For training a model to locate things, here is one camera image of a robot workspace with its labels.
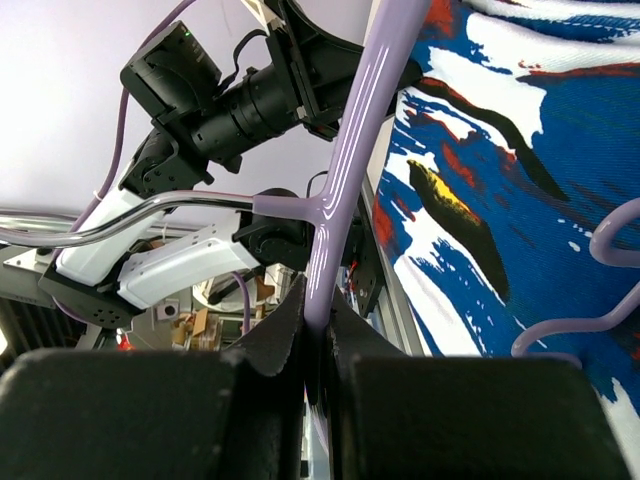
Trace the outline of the lilac plastic hanger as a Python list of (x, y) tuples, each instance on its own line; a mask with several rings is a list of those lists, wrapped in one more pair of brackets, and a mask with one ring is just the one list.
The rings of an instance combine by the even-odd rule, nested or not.
[[(410, 29), (416, 41), (434, 2), (402, 14), (401, 24)], [(388, 94), (390, 65), (398, 58), (414, 59), (414, 46), (400, 52), (378, 41), (365, 51), (348, 102), (347, 126), (331, 162), (327, 191), (315, 207), (320, 236), (314, 243), (307, 285), (310, 304), (322, 306), (327, 302), (325, 277), (336, 266), (332, 242), (346, 235), (336, 223), (337, 215), (344, 210), (351, 187), (363, 177), (381, 123), (378, 106)], [(603, 265), (639, 273), (639, 195), (604, 217), (590, 240), (589, 251)], [(506, 356), (429, 357), (557, 358), (579, 366), (599, 398), (628, 467), (638, 470), (639, 279), (607, 313), (544, 320), (521, 333)]]

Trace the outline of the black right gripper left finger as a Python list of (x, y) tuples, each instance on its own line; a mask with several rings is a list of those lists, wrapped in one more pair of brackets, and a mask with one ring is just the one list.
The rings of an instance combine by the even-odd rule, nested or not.
[(2, 477), (298, 478), (305, 286), (221, 351), (22, 355), (1, 379)]

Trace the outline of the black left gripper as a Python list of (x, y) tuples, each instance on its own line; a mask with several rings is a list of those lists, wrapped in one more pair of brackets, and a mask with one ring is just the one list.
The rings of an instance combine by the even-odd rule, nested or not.
[(268, 1), (267, 30), (254, 29), (233, 51), (264, 38), (271, 62), (228, 76), (177, 21), (136, 52), (120, 74), (153, 126), (130, 175), (204, 175), (210, 163), (239, 172), (252, 148), (302, 125), (333, 140), (363, 47), (313, 23), (295, 1)]

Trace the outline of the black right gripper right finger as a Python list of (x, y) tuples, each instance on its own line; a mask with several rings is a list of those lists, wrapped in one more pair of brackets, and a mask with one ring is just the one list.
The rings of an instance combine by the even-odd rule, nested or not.
[(410, 356), (336, 296), (325, 391), (335, 479), (627, 479), (596, 393), (557, 360)]

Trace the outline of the blue patterned trousers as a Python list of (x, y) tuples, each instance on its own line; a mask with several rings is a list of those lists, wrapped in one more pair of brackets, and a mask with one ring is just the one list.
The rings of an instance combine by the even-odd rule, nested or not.
[(425, 352), (506, 356), (638, 282), (590, 254), (639, 195), (635, 1), (436, 1), (398, 97), (374, 225)]

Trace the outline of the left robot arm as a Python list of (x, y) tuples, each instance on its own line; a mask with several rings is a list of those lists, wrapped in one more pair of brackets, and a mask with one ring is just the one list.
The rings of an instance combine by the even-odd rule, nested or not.
[(338, 133), (362, 48), (313, 24), (291, 1), (274, 5), (262, 31), (271, 56), (260, 70), (223, 76), (195, 36), (171, 14), (121, 74), (125, 99), (150, 115), (152, 131), (118, 185), (80, 221), (88, 245), (59, 251), (41, 288), (80, 320), (116, 329), (179, 290), (223, 271), (262, 262), (259, 230), (284, 227), (282, 251), (307, 257), (299, 221), (267, 220), (251, 203), (230, 199), (238, 232), (199, 231), (166, 248), (143, 242), (149, 225), (180, 205), (201, 205), (210, 193), (210, 164), (237, 173), (250, 149), (303, 125), (330, 140)]

